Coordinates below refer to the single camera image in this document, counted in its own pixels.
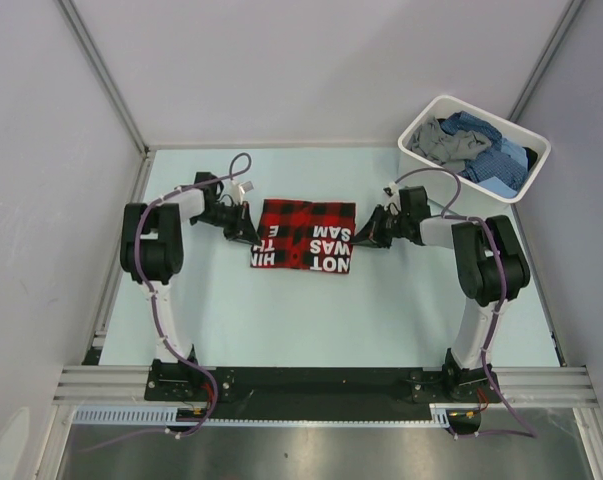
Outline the red black plaid shirt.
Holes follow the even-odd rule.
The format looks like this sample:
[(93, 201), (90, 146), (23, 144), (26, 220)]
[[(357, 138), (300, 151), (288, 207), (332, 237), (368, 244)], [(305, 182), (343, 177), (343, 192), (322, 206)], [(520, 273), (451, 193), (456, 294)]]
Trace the red black plaid shirt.
[(355, 218), (352, 202), (266, 199), (250, 266), (347, 275)]

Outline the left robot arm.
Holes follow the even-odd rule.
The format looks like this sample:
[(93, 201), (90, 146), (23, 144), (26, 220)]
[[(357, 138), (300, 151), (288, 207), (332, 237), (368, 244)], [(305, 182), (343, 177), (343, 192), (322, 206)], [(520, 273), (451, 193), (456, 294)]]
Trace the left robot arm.
[(171, 281), (184, 265), (182, 225), (222, 229), (229, 241), (258, 245), (246, 194), (250, 182), (199, 172), (195, 182), (146, 203), (124, 208), (120, 265), (139, 285), (150, 306), (156, 335), (144, 398), (147, 401), (212, 400), (213, 383), (198, 364), (195, 348), (175, 319)]

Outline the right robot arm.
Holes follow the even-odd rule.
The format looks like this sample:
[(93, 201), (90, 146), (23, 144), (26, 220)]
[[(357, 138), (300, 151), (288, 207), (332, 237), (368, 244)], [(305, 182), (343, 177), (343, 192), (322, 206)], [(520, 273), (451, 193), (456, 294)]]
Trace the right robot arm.
[(491, 352), (507, 306), (530, 283), (531, 272), (510, 219), (434, 215), (426, 189), (388, 188), (351, 244), (388, 249), (395, 239), (442, 247), (454, 254), (466, 297), (458, 334), (438, 370), (417, 369), (406, 382), (416, 403), (496, 401)]

